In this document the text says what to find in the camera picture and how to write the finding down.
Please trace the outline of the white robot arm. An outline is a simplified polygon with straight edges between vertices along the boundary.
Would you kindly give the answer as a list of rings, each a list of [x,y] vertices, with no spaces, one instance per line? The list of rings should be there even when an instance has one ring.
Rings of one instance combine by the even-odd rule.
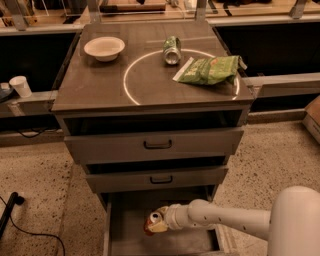
[[[303,186],[282,190],[267,210],[225,208],[195,199],[153,211],[149,234],[224,225],[268,242],[267,256],[320,256],[320,193]]]

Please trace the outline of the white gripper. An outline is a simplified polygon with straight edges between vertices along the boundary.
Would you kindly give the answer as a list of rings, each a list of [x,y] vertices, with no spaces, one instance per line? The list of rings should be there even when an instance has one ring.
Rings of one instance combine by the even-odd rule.
[[[156,211],[161,215],[165,215],[165,222],[148,223],[147,230],[151,233],[166,232],[168,228],[171,230],[182,230],[193,227],[194,222],[189,218],[187,205],[173,204],[160,207]]]

